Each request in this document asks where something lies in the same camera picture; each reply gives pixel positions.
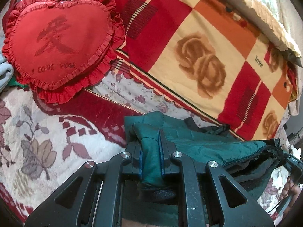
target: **triangular cutout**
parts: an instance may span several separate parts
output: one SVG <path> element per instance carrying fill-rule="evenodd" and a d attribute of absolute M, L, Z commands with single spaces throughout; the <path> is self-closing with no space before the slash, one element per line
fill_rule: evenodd
<path fill-rule="evenodd" d="M 72 208 L 82 180 L 82 177 L 77 177 L 69 186 L 67 186 L 60 193 L 60 195 L 56 197 L 55 203 L 67 209 Z"/>
<path fill-rule="evenodd" d="M 230 208 L 235 208 L 247 202 L 245 196 L 226 177 L 220 176 L 219 180 Z"/>

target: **brown rose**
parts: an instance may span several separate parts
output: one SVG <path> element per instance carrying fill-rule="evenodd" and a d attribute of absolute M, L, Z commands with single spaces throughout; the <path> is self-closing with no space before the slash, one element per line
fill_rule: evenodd
<path fill-rule="evenodd" d="M 278 120 L 277 115 L 274 110 L 271 110 L 268 115 L 266 115 L 264 121 L 263 121 L 263 135 L 267 139 L 271 139 L 274 133 L 276 132 L 278 128 Z"/>
<path fill-rule="evenodd" d="M 215 56 L 215 49 L 200 33 L 177 42 L 175 48 L 179 67 L 185 75 L 197 81 L 198 94 L 212 99 L 225 83 L 225 65 Z"/>
<path fill-rule="evenodd" d="M 279 65 L 283 66 L 283 56 L 280 54 L 279 50 L 276 48 L 272 48 L 270 51 L 270 58 L 269 58 L 269 69 L 271 72 L 275 72 Z"/>

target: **red ruffle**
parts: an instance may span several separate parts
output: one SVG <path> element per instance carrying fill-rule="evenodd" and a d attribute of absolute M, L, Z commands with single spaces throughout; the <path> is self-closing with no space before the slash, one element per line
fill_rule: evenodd
<path fill-rule="evenodd" d="M 22 11 L 27 6 L 35 3 L 43 2 L 43 4 L 29 8 L 28 11 Z M 100 45 L 95 54 L 88 59 L 86 63 L 69 73 L 65 78 L 60 79 L 57 83 L 49 84 L 41 80 L 35 79 L 22 70 L 22 66 L 18 65 L 12 51 L 12 37 L 14 35 L 14 26 L 19 17 L 24 16 L 36 7 L 55 6 L 64 8 L 74 6 L 78 3 L 90 3 L 98 5 L 108 13 L 109 29 L 105 40 Z M 15 71 L 16 80 L 21 84 L 29 84 L 31 89 L 38 93 L 41 99 L 47 103 L 65 103 L 69 101 L 78 91 L 89 85 L 94 85 L 102 80 L 106 72 L 110 69 L 110 61 L 116 58 L 115 50 L 122 45 L 125 38 L 125 29 L 122 19 L 115 12 L 116 3 L 114 0 L 74 0 L 72 2 L 56 3 L 54 0 L 22 0 L 11 12 L 7 23 L 7 30 L 2 48 L 3 55 L 12 63 Z"/>

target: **red dot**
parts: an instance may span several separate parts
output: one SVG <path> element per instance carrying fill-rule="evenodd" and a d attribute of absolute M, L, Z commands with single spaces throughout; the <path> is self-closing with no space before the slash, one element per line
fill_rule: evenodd
<path fill-rule="evenodd" d="M 241 21 L 240 26 L 241 27 L 246 27 L 247 26 L 247 22 L 245 20 Z"/>

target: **silver screw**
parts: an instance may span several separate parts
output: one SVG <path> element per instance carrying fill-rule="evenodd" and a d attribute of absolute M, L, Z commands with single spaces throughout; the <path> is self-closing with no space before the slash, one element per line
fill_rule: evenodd
<path fill-rule="evenodd" d="M 180 158 L 182 156 L 182 153 L 179 151 L 173 152 L 172 155 L 176 158 Z"/>
<path fill-rule="evenodd" d="M 131 156 L 131 154 L 130 154 L 129 152 L 123 152 L 123 153 L 121 154 L 121 156 L 122 156 L 123 158 L 128 158 L 129 156 Z"/>
<path fill-rule="evenodd" d="M 92 168 L 94 166 L 94 162 L 92 160 L 85 163 L 86 168 Z"/>
<path fill-rule="evenodd" d="M 218 166 L 218 163 L 215 162 L 214 160 L 212 160 L 212 161 L 209 162 L 209 166 L 213 167 L 213 168 L 216 168 Z"/>

